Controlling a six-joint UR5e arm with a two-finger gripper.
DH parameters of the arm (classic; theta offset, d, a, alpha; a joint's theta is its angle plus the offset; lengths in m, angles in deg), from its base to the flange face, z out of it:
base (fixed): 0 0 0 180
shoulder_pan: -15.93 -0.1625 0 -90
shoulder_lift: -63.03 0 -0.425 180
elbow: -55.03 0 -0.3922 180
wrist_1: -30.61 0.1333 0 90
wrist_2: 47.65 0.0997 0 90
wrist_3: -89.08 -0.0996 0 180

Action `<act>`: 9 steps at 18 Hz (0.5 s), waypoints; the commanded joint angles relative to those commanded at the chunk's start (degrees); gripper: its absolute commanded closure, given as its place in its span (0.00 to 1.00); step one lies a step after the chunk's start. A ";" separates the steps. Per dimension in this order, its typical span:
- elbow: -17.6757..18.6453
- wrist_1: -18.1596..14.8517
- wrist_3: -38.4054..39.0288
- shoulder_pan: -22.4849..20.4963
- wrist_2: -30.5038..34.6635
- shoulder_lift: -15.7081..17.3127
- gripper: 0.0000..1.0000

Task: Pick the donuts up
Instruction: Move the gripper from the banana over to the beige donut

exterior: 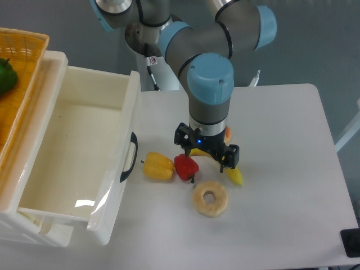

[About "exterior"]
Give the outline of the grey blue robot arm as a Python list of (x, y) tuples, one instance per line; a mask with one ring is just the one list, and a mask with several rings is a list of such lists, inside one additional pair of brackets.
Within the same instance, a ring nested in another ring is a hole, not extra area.
[(271, 43), (277, 21), (267, 6), (249, 1), (207, 1), (214, 18), (195, 30), (170, 11), (169, 1), (92, 1), (107, 32), (125, 27), (125, 41), (135, 54), (145, 90), (165, 89), (176, 78), (188, 95), (188, 124), (175, 130), (174, 143), (189, 155), (200, 149), (221, 169), (235, 168), (240, 148), (226, 145), (234, 69), (231, 58)]

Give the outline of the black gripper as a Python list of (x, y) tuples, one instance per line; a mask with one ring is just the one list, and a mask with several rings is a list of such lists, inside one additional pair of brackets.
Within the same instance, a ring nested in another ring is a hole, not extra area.
[(186, 157), (190, 156), (192, 149), (199, 149), (209, 153), (220, 164), (220, 172), (224, 168), (235, 169), (239, 162), (240, 147), (226, 145), (224, 142), (225, 131), (214, 136), (203, 136), (197, 128), (193, 130), (185, 123), (180, 123), (175, 130), (174, 143), (184, 150)]

